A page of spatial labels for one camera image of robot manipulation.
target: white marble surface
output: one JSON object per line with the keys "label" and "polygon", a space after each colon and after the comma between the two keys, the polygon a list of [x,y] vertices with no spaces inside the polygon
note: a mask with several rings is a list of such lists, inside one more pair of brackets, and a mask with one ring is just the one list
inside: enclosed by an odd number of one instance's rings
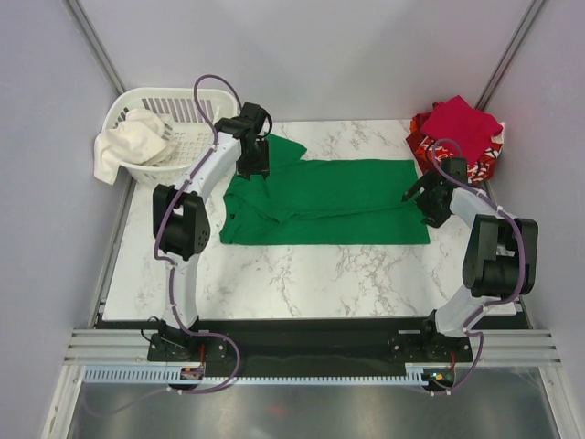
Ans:
{"label": "white marble surface", "polygon": [[[276,123],[308,159],[411,159],[409,121]],[[451,217],[430,245],[271,246],[219,243],[223,178],[207,202],[211,240],[197,271],[202,318],[426,316],[462,283],[469,230]],[[166,274],[153,259],[152,189],[134,192],[103,317],[144,320],[165,307]],[[513,314],[513,305],[494,314]]]}

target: folded green fabric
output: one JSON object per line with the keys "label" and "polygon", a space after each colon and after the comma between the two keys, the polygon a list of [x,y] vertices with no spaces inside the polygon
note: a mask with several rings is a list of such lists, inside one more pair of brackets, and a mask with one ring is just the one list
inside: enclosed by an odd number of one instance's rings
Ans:
{"label": "folded green fabric", "polygon": [[233,177],[220,233],[226,244],[428,244],[411,160],[301,160],[304,146],[269,136],[271,174]]}

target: plastic basket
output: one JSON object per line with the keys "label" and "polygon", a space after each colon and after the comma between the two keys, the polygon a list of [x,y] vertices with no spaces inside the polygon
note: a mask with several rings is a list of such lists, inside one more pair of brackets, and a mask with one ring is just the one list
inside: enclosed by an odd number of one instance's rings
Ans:
{"label": "plastic basket", "polygon": [[[238,114],[238,103],[226,91],[201,89],[197,95],[206,116],[213,123],[222,117]],[[120,96],[108,111],[102,129],[115,128],[125,119],[126,113],[136,108],[170,116],[174,121],[173,126],[167,126],[164,139],[176,142],[176,148],[160,166],[125,162],[121,165],[140,183],[149,186],[169,185],[188,170],[198,155],[207,150],[211,143],[211,130],[197,111],[192,89],[155,88],[134,89]]]}

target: gray wall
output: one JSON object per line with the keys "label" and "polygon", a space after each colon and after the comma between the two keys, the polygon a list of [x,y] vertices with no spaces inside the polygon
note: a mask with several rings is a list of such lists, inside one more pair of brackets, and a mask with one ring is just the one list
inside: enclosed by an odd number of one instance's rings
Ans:
{"label": "gray wall", "polygon": [[126,86],[217,73],[279,121],[411,117],[457,93],[475,103],[530,3],[80,2]]}
{"label": "gray wall", "polygon": [[488,108],[505,120],[498,202],[540,226],[537,283],[527,298],[549,327],[585,408],[585,3],[549,2]]}
{"label": "gray wall", "polygon": [[40,435],[86,322],[122,185],[92,176],[114,100],[59,0],[0,6],[0,436]]}

